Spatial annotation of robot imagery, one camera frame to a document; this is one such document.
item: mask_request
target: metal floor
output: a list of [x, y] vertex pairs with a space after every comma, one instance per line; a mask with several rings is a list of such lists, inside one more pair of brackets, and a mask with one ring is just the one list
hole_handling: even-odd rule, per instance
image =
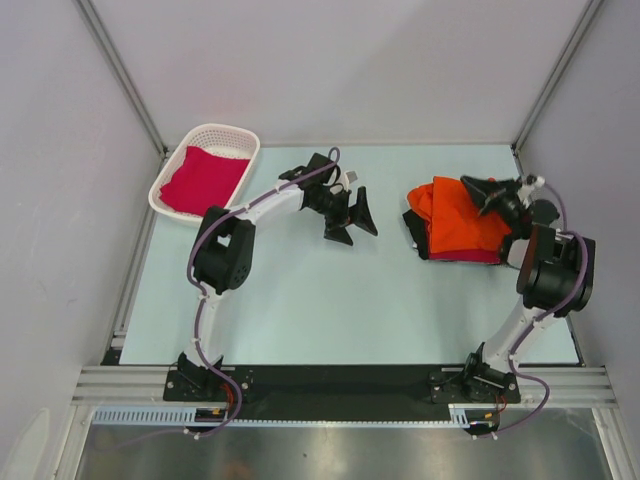
[[[503, 414], [511, 423], [522, 412]], [[547, 410], [498, 441], [461, 430], [236, 427], [199, 441], [94, 426], [78, 480], [600, 480], [611, 479], [590, 410]]]

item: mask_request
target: clothing pile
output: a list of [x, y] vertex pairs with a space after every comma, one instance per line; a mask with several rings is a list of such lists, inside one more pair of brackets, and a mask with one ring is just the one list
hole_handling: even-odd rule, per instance
[[424, 260], [499, 264], [500, 246], [511, 229], [500, 215], [478, 216], [460, 180], [434, 177], [407, 195], [404, 215], [414, 248]]

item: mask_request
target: folded clothing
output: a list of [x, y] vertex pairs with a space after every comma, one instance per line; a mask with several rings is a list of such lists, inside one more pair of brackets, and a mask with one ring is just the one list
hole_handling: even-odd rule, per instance
[[[505, 235], [511, 230], [493, 212], [479, 217], [462, 182], [434, 177], [433, 183], [409, 192], [411, 210], [424, 222], [428, 258], [432, 260], [500, 263], [498, 252]], [[423, 243], [415, 217], [404, 215], [416, 244]]]
[[406, 211], [402, 215], [402, 218], [413, 239], [413, 248], [417, 250], [418, 256], [423, 260], [485, 263], [488, 265], [498, 265], [500, 263], [500, 255], [498, 252], [488, 250], [452, 250], [450, 252], [430, 253], [429, 223], [413, 210]]
[[209, 207], [227, 205], [248, 165], [249, 159], [218, 157], [188, 146], [184, 162], [160, 188], [160, 198], [177, 212], [204, 217]]

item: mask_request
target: pink towel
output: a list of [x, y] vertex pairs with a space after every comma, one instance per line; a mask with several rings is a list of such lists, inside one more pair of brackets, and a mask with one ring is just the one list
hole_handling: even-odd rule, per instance
[[249, 160], [218, 157], [199, 147], [187, 147], [182, 166], [160, 188], [160, 198], [177, 212], [204, 217], [209, 207], [227, 205], [248, 165]]

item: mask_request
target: black fabric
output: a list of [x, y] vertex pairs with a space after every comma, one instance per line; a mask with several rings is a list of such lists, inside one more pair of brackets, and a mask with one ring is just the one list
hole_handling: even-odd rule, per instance
[[404, 223], [409, 229], [411, 238], [417, 245], [418, 256], [423, 260], [429, 259], [429, 237], [427, 236], [427, 222], [413, 210], [402, 214]]

